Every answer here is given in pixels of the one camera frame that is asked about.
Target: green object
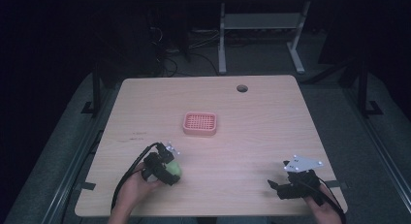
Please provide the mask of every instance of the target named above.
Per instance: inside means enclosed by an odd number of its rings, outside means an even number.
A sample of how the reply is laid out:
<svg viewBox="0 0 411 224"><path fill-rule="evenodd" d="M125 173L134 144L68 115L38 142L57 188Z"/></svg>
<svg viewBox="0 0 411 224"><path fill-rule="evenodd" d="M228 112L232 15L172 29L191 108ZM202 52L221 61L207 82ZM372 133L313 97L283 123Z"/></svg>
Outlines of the green object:
<svg viewBox="0 0 411 224"><path fill-rule="evenodd" d="M180 169L178 163L175 162L175 161L172 161L172 162L166 164L166 170L167 170L167 172L169 172L173 175L181 176L181 169Z"/></svg>

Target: gray carpet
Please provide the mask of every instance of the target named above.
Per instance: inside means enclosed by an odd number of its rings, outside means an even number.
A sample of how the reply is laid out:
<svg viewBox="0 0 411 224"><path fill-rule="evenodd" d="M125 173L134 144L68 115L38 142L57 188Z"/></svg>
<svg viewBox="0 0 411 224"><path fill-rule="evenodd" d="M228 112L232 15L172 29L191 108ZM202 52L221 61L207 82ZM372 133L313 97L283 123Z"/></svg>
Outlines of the gray carpet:
<svg viewBox="0 0 411 224"><path fill-rule="evenodd" d="M241 48L226 48L227 76L286 74L295 76L297 80L306 80L328 67L317 63L325 34L304 34L301 37L298 51L306 69L304 75L295 72L285 46L287 37L289 35L278 33L269 40L254 40L250 42L253 44ZM218 65L216 47L194 48L191 52L203 55L213 65ZM190 62L181 55L170 57L178 66L176 77L215 76L209 61L196 54L190 57ZM173 62L166 61L165 64L171 73L174 70ZM300 88L337 179L349 185L348 189L343 190L348 204L347 223L411 223L411 215L364 129L364 121L375 127L408 181L411 181L411 164L407 160L407 156L411 155L411 123L391 100L385 86L375 77L369 78L368 98L375 100L385 114L364 120L351 99L352 94L355 94L355 86L347 90L340 88L336 83L339 74L318 84L302 85ZM102 88L105 105L97 118L80 113L84 103L92 99L91 87L91 77L88 77L73 96L6 223L41 223L80 143L97 147L92 142L98 131L104 130L119 86L115 89ZM85 133L91 140L84 138ZM83 182L86 177L93 159L92 152L84 161L77 183ZM77 183L70 193L69 204L66 207L60 204L61 212L53 223L106 222L107 218L80 218L74 214L79 197ZM315 223L311 216L273 217L271 220L277 224Z"/></svg>

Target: pink plastic tray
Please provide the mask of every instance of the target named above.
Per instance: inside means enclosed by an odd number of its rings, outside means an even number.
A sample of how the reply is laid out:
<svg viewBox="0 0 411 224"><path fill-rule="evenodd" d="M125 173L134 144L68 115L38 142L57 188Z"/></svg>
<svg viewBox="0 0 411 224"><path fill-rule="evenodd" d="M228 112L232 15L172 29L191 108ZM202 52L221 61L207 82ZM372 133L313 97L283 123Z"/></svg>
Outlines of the pink plastic tray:
<svg viewBox="0 0 411 224"><path fill-rule="evenodd" d="M183 130L187 135L211 136L217 131L217 117L211 112L188 112L184 117Z"/></svg>

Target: human hand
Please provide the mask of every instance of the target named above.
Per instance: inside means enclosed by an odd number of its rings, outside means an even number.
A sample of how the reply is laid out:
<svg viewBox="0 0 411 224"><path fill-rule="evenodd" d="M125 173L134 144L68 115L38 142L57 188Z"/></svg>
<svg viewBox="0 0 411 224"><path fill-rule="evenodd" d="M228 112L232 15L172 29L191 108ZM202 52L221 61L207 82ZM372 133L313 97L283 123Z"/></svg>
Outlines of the human hand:
<svg viewBox="0 0 411 224"><path fill-rule="evenodd" d="M329 189L324 185L320 185L320 191L326 194L334 203L337 204L335 198L329 191ZM324 202L320 207L315 203L314 199L310 196L304 198L305 202L314 214L315 220L318 224L340 224L341 219L338 213L332 208L332 206Z"/></svg>
<svg viewBox="0 0 411 224"><path fill-rule="evenodd" d="M142 178L144 163L136 166L133 174L127 178L117 195L115 207L111 211L109 223L126 223L133 208L141 202L152 190L162 185L156 180L147 182Z"/></svg>

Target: wooden tabletop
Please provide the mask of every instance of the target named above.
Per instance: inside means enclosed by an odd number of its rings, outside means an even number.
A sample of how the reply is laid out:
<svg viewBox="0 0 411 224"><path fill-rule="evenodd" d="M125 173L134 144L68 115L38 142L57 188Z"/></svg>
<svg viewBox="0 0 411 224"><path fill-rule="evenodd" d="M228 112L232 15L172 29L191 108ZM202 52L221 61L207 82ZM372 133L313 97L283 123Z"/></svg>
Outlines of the wooden tabletop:
<svg viewBox="0 0 411 224"><path fill-rule="evenodd" d="M247 86L238 92L239 85ZM183 132L187 112L214 112L216 134ZM284 160L320 160L315 172L335 180L295 78L291 76L136 79L123 82L76 206L79 216L109 216L115 186L150 144L167 143L181 180L155 190L138 216L298 215L302 199L280 200L267 179L288 183ZM339 188L332 192L347 209Z"/></svg>

